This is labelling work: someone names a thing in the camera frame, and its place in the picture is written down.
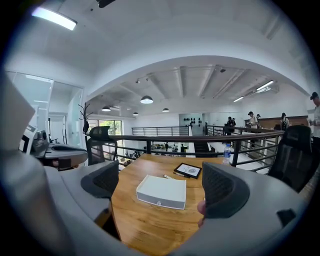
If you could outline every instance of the man in cap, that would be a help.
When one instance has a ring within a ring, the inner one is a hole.
[[[318,93],[313,92],[312,96],[310,97],[310,100],[313,100],[313,103],[315,104],[314,109],[314,120],[309,120],[309,123],[311,126],[314,126],[313,129],[313,144],[320,148],[320,100]]]

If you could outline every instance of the wooden table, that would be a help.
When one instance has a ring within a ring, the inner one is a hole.
[[[183,244],[198,230],[203,217],[197,204],[204,199],[202,171],[198,179],[173,174],[181,163],[202,167],[203,162],[222,163],[222,158],[171,157],[143,154],[119,173],[119,183],[112,195],[115,223],[121,241],[148,255],[166,255]],[[186,180],[184,210],[149,204],[137,199],[136,188],[146,175],[164,174]]]

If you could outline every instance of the black cap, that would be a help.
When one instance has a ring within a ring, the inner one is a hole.
[[[310,100],[313,100],[313,99],[316,98],[316,97],[319,98],[318,93],[316,93],[316,92],[314,91],[314,92],[312,93],[312,96],[310,97]]]

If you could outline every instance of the black mesh chair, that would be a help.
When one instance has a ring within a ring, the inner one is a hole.
[[[311,129],[304,125],[294,125],[283,134],[267,175],[300,192],[316,172],[319,163],[319,150],[311,145]]]
[[[105,144],[114,144],[114,151],[108,154],[112,157],[110,160],[115,161],[117,158],[118,143],[108,135],[110,126],[97,126],[93,127],[89,133],[90,139],[85,139],[86,150],[88,153],[88,165],[95,165],[105,161],[104,147]]]

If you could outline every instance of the pen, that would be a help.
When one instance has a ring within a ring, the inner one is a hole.
[[[176,172],[173,172],[173,174],[176,174],[176,175],[179,175],[179,176],[182,176],[182,177],[185,177],[185,178],[190,178],[189,176],[186,176],[186,175],[183,175],[183,174],[180,174],[180,173],[176,173]]]

